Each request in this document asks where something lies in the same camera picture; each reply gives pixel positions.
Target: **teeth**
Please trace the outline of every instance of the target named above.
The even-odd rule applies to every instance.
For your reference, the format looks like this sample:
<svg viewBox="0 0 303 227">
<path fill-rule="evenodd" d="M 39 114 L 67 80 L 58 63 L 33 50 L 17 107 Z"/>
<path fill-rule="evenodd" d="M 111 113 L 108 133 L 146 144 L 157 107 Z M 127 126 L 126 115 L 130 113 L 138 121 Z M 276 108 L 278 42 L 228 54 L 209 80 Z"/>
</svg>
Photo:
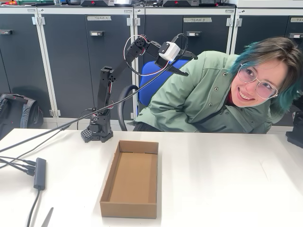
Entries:
<svg viewBox="0 0 303 227">
<path fill-rule="evenodd" d="M 252 98 L 248 98 L 246 97 L 240 90 L 239 90 L 239 93 L 240 93 L 240 96 L 244 99 L 247 99 L 247 100 L 251 100 Z"/>
</svg>

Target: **metal hinge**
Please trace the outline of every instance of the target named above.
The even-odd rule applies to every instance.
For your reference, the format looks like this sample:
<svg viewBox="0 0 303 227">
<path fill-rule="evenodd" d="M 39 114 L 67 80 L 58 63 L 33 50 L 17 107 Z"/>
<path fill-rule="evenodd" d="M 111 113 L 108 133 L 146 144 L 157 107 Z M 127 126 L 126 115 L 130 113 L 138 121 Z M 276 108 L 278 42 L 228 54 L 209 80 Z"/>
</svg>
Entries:
<svg viewBox="0 0 303 227">
<path fill-rule="evenodd" d="M 49 114 L 51 116 L 53 116 L 53 117 L 59 117 L 59 116 L 61 116 L 60 110 L 57 110 L 57 111 L 55 111 L 55 110 L 49 110 Z"/>
<path fill-rule="evenodd" d="M 242 18 L 236 19 L 236 27 L 242 26 Z"/>
<path fill-rule="evenodd" d="M 233 26 L 233 19 L 232 18 L 227 18 L 226 26 L 228 26 L 228 27 Z"/>
<path fill-rule="evenodd" d="M 33 25 L 45 25 L 44 17 L 32 17 Z"/>
<path fill-rule="evenodd" d="M 127 26 L 140 26 L 140 18 L 126 18 Z"/>
</svg>

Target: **scissors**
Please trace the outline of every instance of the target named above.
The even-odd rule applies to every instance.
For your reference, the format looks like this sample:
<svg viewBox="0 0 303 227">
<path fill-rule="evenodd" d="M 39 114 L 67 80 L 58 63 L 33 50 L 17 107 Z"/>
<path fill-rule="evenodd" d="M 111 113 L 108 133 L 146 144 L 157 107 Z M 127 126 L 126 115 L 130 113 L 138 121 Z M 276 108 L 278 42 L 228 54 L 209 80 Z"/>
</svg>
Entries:
<svg viewBox="0 0 303 227">
<path fill-rule="evenodd" d="M 49 224 L 49 221 L 51 219 L 51 216 L 52 216 L 52 213 L 53 213 L 53 207 L 49 210 L 44 222 L 42 223 L 42 226 L 41 227 L 47 227 L 48 224 Z"/>
</svg>

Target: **eye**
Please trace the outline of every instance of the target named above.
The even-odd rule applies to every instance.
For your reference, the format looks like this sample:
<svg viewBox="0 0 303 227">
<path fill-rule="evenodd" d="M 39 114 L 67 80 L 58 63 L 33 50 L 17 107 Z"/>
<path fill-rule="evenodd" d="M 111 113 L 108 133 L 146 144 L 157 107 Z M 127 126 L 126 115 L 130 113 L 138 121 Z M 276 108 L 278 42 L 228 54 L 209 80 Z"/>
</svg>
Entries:
<svg viewBox="0 0 303 227">
<path fill-rule="evenodd" d="M 269 83 L 264 82 L 262 83 L 262 85 L 265 86 L 267 89 L 273 89 Z"/>
<path fill-rule="evenodd" d="M 246 69 L 246 73 L 252 77 L 254 76 L 254 72 L 250 69 Z"/>
</svg>

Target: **green jacket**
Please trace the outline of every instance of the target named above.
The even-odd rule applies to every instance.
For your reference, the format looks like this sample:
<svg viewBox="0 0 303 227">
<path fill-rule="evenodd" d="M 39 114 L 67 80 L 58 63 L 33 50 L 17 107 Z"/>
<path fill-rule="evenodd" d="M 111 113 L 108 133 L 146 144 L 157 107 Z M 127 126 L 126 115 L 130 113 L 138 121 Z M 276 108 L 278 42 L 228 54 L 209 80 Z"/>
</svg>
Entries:
<svg viewBox="0 0 303 227">
<path fill-rule="evenodd" d="M 161 131 L 266 133 L 272 124 L 270 101 L 240 108 L 225 104 L 237 55 L 207 51 L 181 68 L 152 97 L 136 122 Z"/>
</svg>

